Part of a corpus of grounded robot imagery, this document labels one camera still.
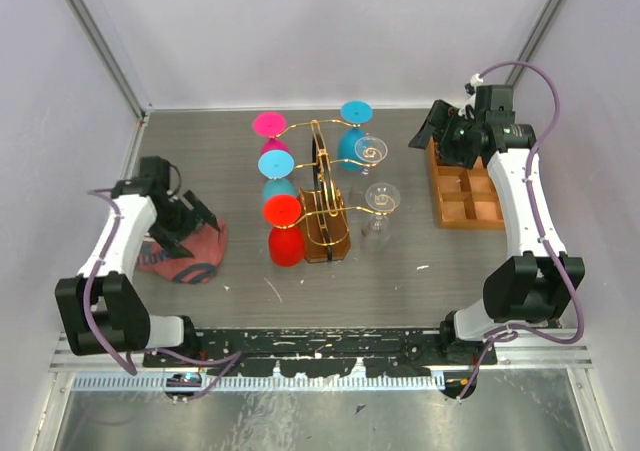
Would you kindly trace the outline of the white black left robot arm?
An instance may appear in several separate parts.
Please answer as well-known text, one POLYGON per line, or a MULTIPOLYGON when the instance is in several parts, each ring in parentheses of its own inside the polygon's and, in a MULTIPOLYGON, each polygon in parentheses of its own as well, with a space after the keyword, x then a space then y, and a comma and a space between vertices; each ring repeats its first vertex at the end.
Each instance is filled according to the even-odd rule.
POLYGON ((194 192, 171 183, 178 173, 168 160, 148 156, 137 175, 93 191, 110 207, 104 229, 85 264, 54 291, 74 355, 120 358, 164 348, 178 367, 199 358, 192 320, 150 314, 133 285, 136 271, 177 284, 205 284, 223 261, 226 223, 194 192))

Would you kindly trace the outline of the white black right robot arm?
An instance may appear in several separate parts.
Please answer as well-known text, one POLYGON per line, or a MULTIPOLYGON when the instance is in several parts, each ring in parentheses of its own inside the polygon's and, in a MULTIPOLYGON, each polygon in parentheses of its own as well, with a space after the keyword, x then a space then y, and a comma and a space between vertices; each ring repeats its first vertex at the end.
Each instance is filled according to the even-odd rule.
POLYGON ((482 160, 505 224, 506 261, 486 278, 479 301, 440 323, 437 350, 452 365, 522 332, 573 345, 585 327, 577 297, 585 264, 567 253, 555 229, 540 181, 535 131, 517 123, 512 87, 479 85, 470 92, 462 108, 434 101, 409 143, 416 149, 434 143, 447 165, 470 169, 482 160))

